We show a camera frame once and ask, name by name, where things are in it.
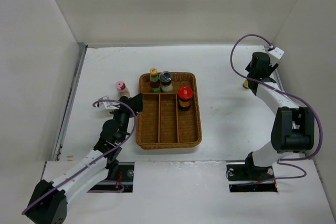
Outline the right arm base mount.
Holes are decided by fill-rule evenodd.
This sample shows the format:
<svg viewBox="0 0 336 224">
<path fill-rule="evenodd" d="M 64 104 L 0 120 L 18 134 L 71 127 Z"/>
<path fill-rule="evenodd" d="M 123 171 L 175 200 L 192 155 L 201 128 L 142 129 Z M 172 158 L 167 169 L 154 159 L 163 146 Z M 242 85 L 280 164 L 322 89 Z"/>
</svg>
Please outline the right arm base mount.
<svg viewBox="0 0 336 224">
<path fill-rule="evenodd" d="M 263 182 L 263 180 L 275 177 L 272 166 L 248 170 L 244 163 L 233 162 L 227 163 L 226 169 L 226 178 L 231 193 L 278 192 L 274 180 Z"/>
</svg>

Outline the black top salt grinder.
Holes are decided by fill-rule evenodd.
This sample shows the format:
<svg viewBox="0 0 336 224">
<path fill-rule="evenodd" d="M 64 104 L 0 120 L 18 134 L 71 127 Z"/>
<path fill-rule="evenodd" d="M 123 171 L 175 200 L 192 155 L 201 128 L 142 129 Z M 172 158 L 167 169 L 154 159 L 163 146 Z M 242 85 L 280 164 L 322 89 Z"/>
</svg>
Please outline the black top salt grinder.
<svg viewBox="0 0 336 224">
<path fill-rule="evenodd" d="M 172 85 L 173 75 L 168 71 L 163 71 L 159 75 L 159 81 L 161 84 L 161 91 L 166 93 L 173 92 L 173 85 Z"/>
</svg>

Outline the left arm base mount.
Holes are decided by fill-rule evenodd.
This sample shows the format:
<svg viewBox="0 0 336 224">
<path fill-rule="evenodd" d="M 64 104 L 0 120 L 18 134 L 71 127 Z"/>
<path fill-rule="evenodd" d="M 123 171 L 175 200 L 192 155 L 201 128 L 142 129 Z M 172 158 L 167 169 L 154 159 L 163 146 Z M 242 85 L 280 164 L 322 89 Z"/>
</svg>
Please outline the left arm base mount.
<svg viewBox="0 0 336 224">
<path fill-rule="evenodd" d="M 134 162 L 122 162 L 108 173 L 106 179 L 93 186 L 89 193 L 132 193 L 134 180 Z"/>
</svg>

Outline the small yellow label dark bottle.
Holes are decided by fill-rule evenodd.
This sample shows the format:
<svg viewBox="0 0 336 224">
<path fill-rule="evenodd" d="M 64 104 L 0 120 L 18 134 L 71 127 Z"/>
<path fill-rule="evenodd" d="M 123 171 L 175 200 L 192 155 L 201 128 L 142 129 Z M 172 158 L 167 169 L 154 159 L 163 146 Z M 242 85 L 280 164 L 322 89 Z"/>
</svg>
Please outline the small yellow label dark bottle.
<svg viewBox="0 0 336 224">
<path fill-rule="evenodd" d="M 245 80 L 244 83 L 243 83 L 243 87 L 244 87 L 245 89 L 249 89 L 248 84 L 249 84 L 248 80 Z"/>
</svg>

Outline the pink lid spice shaker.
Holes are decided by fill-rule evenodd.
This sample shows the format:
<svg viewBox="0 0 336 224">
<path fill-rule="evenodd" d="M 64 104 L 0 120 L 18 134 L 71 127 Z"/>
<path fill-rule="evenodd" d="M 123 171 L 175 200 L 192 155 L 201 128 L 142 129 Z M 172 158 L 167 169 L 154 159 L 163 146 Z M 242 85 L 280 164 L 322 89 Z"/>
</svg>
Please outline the pink lid spice shaker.
<svg viewBox="0 0 336 224">
<path fill-rule="evenodd" d="M 124 81 L 117 81 L 115 84 L 115 88 L 117 90 L 119 97 L 122 97 L 122 96 L 125 96 L 128 98 L 130 97 L 130 92 Z"/>
</svg>

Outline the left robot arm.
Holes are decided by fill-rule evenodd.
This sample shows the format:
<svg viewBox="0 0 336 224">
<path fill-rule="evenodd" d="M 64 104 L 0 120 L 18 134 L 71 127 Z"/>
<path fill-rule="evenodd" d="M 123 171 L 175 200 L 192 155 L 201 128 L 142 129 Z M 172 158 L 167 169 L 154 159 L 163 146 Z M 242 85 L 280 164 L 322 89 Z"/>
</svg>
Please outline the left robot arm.
<svg viewBox="0 0 336 224">
<path fill-rule="evenodd" d="M 143 95 L 121 97 L 113 117 L 104 122 L 93 149 L 73 168 L 56 179 L 42 179 L 36 186 L 22 214 L 33 223 L 63 223 L 73 203 L 102 180 L 113 181 L 118 175 L 117 156 L 121 146 L 132 136 L 130 119 L 143 110 Z"/>
</svg>

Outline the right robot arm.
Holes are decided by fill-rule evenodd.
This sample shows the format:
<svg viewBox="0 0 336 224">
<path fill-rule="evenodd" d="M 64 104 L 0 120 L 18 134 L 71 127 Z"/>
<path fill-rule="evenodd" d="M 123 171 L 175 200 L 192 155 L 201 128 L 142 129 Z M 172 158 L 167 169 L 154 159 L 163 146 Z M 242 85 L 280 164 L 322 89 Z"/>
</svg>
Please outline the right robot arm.
<svg viewBox="0 0 336 224">
<path fill-rule="evenodd" d="M 314 145 L 314 115 L 307 107 L 293 102 L 279 88 L 271 74 L 277 68 L 265 52 L 255 52 L 246 67 L 248 87 L 275 114 L 270 141 L 245 159 L 244 175 L 248 180 L 268 179 L 272 164 L 292 153 L 303 153 Z"/>
</svg>

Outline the red lid chili sauce jar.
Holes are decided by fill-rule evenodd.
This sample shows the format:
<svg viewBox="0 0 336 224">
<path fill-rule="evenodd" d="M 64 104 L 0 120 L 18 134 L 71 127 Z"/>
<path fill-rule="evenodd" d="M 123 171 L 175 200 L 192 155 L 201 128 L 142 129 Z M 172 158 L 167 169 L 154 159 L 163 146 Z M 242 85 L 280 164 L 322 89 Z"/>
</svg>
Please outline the red lid chili sauce jar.
<svg viewBox="0 0 336 224">
<path fill-rule="evenodd" d="M 183 86 L 178 90 L 177 96 L 178 96 L 178 107 L 181 110 L 188 110 L 192 105 L 192 98 L 193 98 L 194 92 L 192 88 Z"/>
</svg>

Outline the yellow cap green label bottle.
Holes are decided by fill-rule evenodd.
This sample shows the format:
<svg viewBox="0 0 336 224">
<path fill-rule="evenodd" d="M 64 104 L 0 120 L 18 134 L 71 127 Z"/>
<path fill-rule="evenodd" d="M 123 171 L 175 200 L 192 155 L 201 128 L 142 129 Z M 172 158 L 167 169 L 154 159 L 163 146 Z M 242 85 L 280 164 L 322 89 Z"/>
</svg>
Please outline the yellow cap green label bottle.
<svg viewBox="0 0 336 224">
<path fill-rule="evenodd" d="M 152 92 L 160 93 L 161 91 L 159 75 L 156 68 L 150 69 L 150 87 Z"/>
</svg>

